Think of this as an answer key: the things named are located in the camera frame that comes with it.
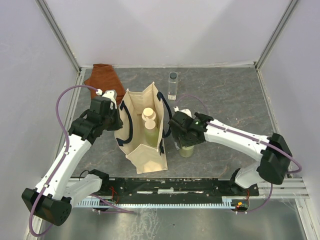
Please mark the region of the cream lotion bottle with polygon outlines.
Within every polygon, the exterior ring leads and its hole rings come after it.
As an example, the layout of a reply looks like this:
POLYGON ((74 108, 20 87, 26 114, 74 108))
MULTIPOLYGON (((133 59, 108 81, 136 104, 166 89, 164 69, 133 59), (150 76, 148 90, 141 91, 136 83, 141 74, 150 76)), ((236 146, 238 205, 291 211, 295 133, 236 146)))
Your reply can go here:
POLYGON ((157 125, 157 114, 156 112, 150 108, 146 107, 141 114, 142 124, 145 125, 147 121, 154 121, 155 125, 157 125))

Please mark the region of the clear bottle black cap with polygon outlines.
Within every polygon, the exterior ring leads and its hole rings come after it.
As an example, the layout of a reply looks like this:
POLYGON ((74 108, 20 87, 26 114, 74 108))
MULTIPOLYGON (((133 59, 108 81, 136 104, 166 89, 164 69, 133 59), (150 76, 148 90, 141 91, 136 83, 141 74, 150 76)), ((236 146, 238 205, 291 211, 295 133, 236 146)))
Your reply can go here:
POLYGON ((178 92, 178 74, 176 72, 170 72, 168 78, 168 100, 175 101, 178 92))

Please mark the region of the green bottle round cap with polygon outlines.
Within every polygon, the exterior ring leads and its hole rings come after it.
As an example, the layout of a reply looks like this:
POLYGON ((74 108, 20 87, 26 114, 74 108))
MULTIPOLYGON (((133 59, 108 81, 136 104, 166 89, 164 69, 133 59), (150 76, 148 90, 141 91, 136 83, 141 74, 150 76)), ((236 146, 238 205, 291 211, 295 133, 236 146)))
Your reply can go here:
POLYGON ((194 153, 194 147, 195 146, 189 146, 189 147, 181 147, 178 150, 178 153, 180 154, 181 157, 183 158, 189 158, 193 155, 194 153))

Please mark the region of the green pump dispenser bottle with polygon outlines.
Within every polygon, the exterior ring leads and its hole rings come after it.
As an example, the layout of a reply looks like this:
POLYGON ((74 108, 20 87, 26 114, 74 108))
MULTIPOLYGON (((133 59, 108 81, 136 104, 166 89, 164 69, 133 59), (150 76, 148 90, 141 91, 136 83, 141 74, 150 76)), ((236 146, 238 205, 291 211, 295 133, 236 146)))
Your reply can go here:
POLYGON ((144 123, 144 134, 147 144, 156 148, 158 145, 159 129, 154 120, 147 120, 144 123))

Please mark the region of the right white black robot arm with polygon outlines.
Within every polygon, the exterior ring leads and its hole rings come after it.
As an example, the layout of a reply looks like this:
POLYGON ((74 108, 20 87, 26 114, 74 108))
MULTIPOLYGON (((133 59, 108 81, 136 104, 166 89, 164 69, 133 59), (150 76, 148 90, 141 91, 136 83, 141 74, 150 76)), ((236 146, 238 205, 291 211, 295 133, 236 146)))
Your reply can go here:
POLYGON ((260 182, 281 185, 288 173, 292 153, 278 133, 258 135, 230 127, 211 116, 185 110, 177 111, 169 120, 172 137, 179 148, 188 148, 204 142, 224 145, 255 160, 250 166, 236 170, 229 182, 229 191, 241 195, 260 182))

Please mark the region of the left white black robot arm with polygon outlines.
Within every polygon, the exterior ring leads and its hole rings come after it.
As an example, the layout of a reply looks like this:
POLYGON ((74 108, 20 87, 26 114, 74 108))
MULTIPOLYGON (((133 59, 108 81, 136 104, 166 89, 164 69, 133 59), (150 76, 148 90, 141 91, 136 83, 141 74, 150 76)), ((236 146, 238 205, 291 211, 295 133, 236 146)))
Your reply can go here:
POLYGON ((71 210, 87 196, 110 191, 109 175, 97 169, 78 181, 71 189, 67 183, 76 166, 103 131, 117 131, 123 122, 114 97, 103 95, 91 100, 90 107, 74 120, 58 157, 34 187, 26 188, 21 198, 32 215, 53 225, 62 225, 71 210))

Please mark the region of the cream canvas tote bag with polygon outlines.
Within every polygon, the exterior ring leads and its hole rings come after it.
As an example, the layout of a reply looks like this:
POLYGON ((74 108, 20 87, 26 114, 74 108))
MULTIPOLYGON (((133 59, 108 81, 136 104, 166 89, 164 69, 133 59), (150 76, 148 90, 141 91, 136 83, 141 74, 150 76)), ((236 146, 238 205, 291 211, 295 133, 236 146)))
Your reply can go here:
POLYGON ((154 82, 141 92, 127 90, 120 105, 119 116, 123 127, 115 131, 114 137, 125 157, 135 166, 137 174, 166 171, 168 169, 164 139, 171 134, 164 130, 165 110, 172 113, 163 94, 154 82), (142 112, 152 108, 156 112, 159 130, 157 147, 147 144, 142 112))

